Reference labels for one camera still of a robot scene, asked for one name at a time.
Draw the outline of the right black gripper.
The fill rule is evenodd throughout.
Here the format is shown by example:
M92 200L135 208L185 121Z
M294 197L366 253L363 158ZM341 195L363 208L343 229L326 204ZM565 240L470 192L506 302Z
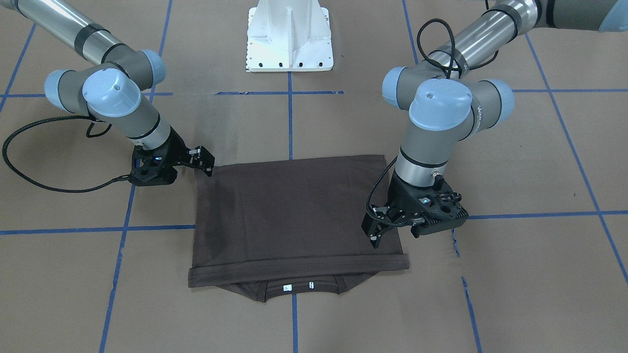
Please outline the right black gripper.
M161 170L184 166L201 170L208 177L211 177L214 163L215 156L207 148L203 146L198 146L192 150L187 148L182 137L172 127L163 145L154 150L143 150L143 167Z

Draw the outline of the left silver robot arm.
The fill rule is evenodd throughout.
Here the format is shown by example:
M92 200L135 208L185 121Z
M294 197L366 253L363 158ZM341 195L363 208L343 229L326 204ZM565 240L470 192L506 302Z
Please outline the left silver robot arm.
M461 226L469 213L444 178L455 145L505 121L515 105L511 87L498 79L465 82L518 36L537 27L627 29L625 0L498 0L449 42L414 67L395 67L383 80L384 100L410 116L392 170L387 201L367 201L362 228L373 248L395 227L415 237Z

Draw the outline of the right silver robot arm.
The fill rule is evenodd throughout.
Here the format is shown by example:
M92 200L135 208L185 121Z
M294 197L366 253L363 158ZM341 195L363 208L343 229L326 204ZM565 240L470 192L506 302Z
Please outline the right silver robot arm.
M143 95L166 77L159 54L132 49L63 0L3 0L1 5L92 63L90 69L49 74L45 96L58 109L108 123L128 138L135 146L134 160L142 162L132 178L141 183L170 182L177 165L212 174L213 155L204 147L187 148Z

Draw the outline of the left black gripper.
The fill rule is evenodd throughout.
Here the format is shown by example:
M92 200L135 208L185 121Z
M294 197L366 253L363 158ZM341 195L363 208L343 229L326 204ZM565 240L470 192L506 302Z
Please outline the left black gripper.
M414 218L424 218L427 224L442 221L436 198L432 187L415 187L393 172L385 206L367 206L362 221L362 230L371 246L379 248L384 234L397 230L393 223L409 224Z

